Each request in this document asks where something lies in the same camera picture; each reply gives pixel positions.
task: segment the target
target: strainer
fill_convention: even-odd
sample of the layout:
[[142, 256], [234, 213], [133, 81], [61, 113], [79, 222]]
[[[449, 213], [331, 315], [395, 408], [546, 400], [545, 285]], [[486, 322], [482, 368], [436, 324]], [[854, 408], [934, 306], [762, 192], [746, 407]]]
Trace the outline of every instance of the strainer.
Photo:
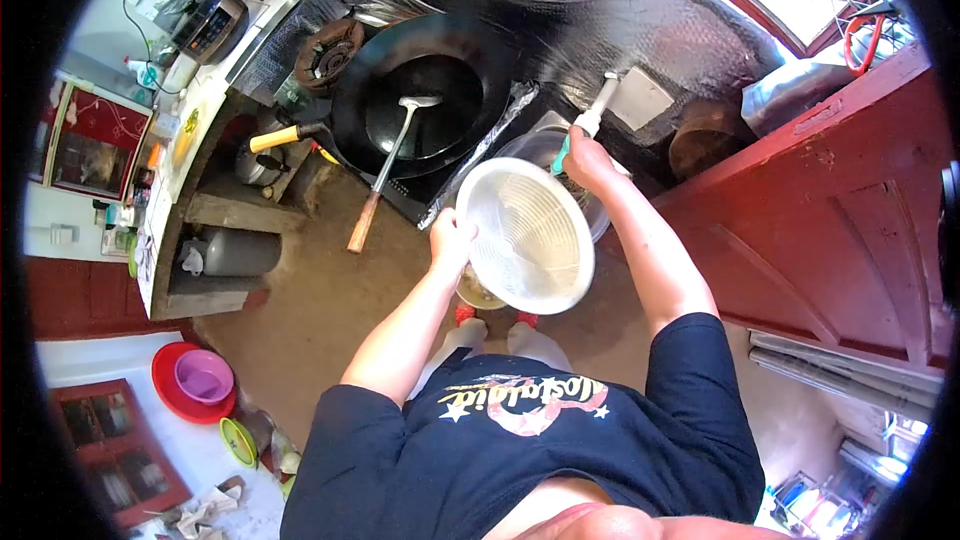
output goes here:
[[576, 200], [547, 171], [521, 159], [481, 162], [457, 194], [457, 222], [480, 232], [477, 279], [511, 307], [552, 315], [573, 307], [594, 279], [594, 241]]

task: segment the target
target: black wok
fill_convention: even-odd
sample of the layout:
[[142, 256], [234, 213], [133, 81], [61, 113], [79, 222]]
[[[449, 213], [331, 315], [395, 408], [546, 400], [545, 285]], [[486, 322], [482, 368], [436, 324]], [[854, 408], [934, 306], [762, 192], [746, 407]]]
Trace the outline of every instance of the black wok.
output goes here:
[[377, 175], [406, 115], [404, 96], [443, 102], [417, 113], [390, 177], [430, 174], [464, 156], [497, 123], [516, 54], [481, 21], [439, 13], [401, 21], [354, 55], [334, 90], [330, 131], [348, 164]]

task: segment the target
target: rice cooker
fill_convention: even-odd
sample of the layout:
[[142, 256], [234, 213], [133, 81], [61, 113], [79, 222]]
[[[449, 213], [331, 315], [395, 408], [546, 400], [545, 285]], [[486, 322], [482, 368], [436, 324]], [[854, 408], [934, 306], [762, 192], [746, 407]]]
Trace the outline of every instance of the rice cooker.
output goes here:
[[199, 65], [215, 65], [237, 46], [249, 22], [250, 10], [243, 0], [191, 0], [171, 42]]

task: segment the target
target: red slipper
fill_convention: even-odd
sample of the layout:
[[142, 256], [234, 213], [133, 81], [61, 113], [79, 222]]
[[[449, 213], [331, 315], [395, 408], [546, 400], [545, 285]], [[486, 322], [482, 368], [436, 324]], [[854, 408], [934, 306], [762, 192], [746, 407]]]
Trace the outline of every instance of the red slipper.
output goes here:
[[539, 315], [534, 315], [532, 312], [523, 312], [522, 310], [516, 313], [516, 322], [520, 323], [521, 321], [534, 330], [537, 329], [537, 321], [540, 319]]
[[453, 318], [457, 321], [457, 327], [467, 321], [477, 317], [477, 309], [465, 303], [460, 303], [453, 311]]

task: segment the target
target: power cord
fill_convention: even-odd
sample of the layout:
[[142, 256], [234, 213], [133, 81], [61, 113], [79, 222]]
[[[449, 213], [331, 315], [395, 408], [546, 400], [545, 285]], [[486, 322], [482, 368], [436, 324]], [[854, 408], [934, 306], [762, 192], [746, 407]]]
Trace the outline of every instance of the power cord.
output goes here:
[[144, 75], [144, 82], [149, 86], [150, 84], [156, 84], [156, 89], [160, 90], [164, 94], [168, 95], [178, 95], [178, 91], [163, 90], [163, 85], [154, 75], [150, 69], [150, 64], [153, 63], [153, 60], [150, 55], [150, 42], [147, 42], [147, 34], [143, 33], [143, 28], [140, 27], [140, 24], [134, 21], [134, 18], [130, 16], [130, 13], [127, 11], [127, 0], [120, 0], [120, 6], [123, 8], [123, 14], [126, 17], [126, 20], [133, 24], [133, 27], [136, 28], [136, 31], [140, 32], [140, 38], [143, 38], [143, 46], [147, 50], [147, 73]]

